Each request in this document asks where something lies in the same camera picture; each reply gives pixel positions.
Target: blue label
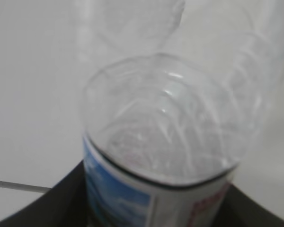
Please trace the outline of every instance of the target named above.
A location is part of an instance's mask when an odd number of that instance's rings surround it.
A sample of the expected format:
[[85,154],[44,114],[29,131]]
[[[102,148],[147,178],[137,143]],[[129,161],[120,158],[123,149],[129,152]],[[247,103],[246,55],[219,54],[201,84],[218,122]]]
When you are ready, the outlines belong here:
[[145,227],[151,197],[111,175],[92,156],[86,141],[84,151],[91,218],[104,227]]

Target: black tray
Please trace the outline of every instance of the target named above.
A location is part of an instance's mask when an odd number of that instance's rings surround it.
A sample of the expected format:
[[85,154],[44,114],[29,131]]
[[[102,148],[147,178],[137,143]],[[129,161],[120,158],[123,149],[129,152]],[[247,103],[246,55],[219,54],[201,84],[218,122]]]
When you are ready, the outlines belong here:
[[[86,227],[87,198],[82,162],[59,184],[0,227]],[[232,186],[213,227],[284,227],[284,222]]]

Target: white tile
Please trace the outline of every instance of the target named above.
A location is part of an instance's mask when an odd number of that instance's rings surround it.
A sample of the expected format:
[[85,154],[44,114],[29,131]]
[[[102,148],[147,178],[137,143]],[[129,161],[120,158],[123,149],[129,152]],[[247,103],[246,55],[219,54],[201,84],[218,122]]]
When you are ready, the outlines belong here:
[[42,193],[0,188],[0,221],[34,202]]
[[0,180],[52,187],[82,158],[73,1],[0,0]]

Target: tile grout line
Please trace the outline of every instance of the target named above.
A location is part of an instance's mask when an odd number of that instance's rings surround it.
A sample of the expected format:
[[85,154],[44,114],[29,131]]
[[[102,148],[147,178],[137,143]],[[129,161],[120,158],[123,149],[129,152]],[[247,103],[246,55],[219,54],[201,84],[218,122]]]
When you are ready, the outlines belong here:
[[33,185],[21,184],[21,183],[12,183],[12,182],[6,182],[6,181],[0,181],[0,188],[8,188],[8,189],[14,189],[14,190],[21,190],[21,191],[27,191],[27,192],[39,192],[39,193],[46,193],[51,189],[47,187],[33,186]]

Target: bottle label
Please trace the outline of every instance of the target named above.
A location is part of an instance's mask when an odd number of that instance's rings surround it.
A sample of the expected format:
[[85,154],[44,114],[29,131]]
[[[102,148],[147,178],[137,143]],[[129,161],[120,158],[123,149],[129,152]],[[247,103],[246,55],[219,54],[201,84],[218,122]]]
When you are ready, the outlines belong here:
[[112,176],[93,157],[86,142],[84,149],[90,218],[104,227],[145,227],[150,195]]
[[233,171],[185,188],[145,181],[115,166],[84,139],[89,219],[95,227],[209,227]]

